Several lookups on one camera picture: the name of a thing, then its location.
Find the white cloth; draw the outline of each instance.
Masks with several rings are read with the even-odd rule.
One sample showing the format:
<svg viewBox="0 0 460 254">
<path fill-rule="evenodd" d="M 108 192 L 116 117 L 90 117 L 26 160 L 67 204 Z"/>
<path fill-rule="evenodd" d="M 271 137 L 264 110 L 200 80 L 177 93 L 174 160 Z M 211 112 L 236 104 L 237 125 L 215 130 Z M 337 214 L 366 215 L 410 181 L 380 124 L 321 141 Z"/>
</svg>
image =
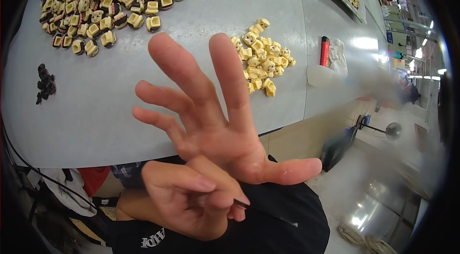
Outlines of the white cloth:
<svg viewBox="0 0 460 254">
<path fill-rule="evenodd" d="M 86 191 L 83 189 L 85 181 L 81 177 L 80 172 L 78 172 L 77 169 L 69 170 L 70 174 L 72 175 L 73 181 L 65 180 L 65 174 L 64 171 L 62 171 L 62 169 L 40 168 L 40 172 L 42 172 L 44 175 L 65 185 L 66 187 L 80 194 L 82 197 L 84 197 L 84 199 L 88 200 L 89 202 L 92 202 L 92 199 L 88 196 L 88 194 L 86 194 Z M 46 179 L 45 177 L 43 177 L 43 180 L 45 181 L 48 188 L 56 196 L 56 198 L 59 199 L 59 201 L 69 209 L 75 211 L 80 215 L 87 217 L 92 217 L 96 215 L 96 210 L 93 207 L 89 206 L 86 201 L 82 200 L 74 193 L 68 191 L 65 188 L 62 188 L 61 186 Z"/>
<path fill-rule="evenodd" d="M 329 68 L 343 78 L 347 78 L 348 68 L 346 66 L 344 49 L 344 43 L 340 39 L 334 38 L 331 40 L 329 46 Z"/>
</svg>

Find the palm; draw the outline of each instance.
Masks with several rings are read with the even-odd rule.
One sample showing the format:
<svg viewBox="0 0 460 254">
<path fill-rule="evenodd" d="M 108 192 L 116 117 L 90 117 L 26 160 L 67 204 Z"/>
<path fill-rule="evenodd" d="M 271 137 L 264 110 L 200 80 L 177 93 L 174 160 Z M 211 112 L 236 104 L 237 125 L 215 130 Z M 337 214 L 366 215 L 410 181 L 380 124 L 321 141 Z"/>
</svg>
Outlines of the palm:
<svg viewBox="0 0 460 254">
<path fill-rule="evenodd" d="M 296 184 L 317 175 L 318 159 L 270 162 L 253 125 L 249 94 L 241 61 L 226 35 L 209 42 L 214 69 L 219 79 L 228 119 L 225 118 L 213 83 L 201 72 L 193 56 L 168 35 L 158 34 L 149 42 L 154 61 L 184 91 L 141 81 L 136 94 L 141 100 L 179 114 L 185 130 L 172 116 L 139 107 L 135 118 L 164 130 L 182 159 L 204 155 L 234 178 L 251 184 L 274 182 Z"/>
</svg>

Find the tiled floor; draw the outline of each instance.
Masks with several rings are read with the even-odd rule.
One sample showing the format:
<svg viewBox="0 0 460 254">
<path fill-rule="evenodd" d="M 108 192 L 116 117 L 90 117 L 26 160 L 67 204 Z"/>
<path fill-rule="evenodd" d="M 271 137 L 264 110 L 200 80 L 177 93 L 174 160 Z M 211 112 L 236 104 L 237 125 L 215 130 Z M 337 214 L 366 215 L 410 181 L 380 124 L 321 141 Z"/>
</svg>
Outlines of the tiled floor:
<svg viewBox="0 0 460 254">
<path fill-rule="evenodd" d="M 319 157 L 323 144 L 329 138 L 353 126 L 359 115 L 372 115 L 374 110 L 374 100 L 353 100 L 327 113 L 261 136 L 259 140 L 267 154 L 278 161 Z M 121 183 L 110 173 L 95 196 L 115 197 L 122 190 Z"/>
</svg>

